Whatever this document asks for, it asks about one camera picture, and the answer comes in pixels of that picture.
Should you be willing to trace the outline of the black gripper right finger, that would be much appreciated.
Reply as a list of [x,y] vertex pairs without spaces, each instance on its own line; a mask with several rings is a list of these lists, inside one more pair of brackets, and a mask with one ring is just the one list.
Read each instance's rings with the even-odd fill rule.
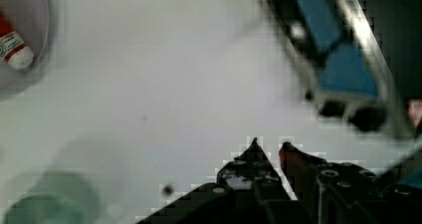
[[289,142],[280,166],[312,224],[421,224],[421,175],[399,164],[381,175],[329,162]]

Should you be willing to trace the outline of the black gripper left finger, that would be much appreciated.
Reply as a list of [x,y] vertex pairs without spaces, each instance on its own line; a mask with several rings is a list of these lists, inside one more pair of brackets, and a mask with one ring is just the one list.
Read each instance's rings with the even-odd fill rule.
[[256,137],[218,171],[217,183],[232,190],[227,224],[289,224],[291,198]]

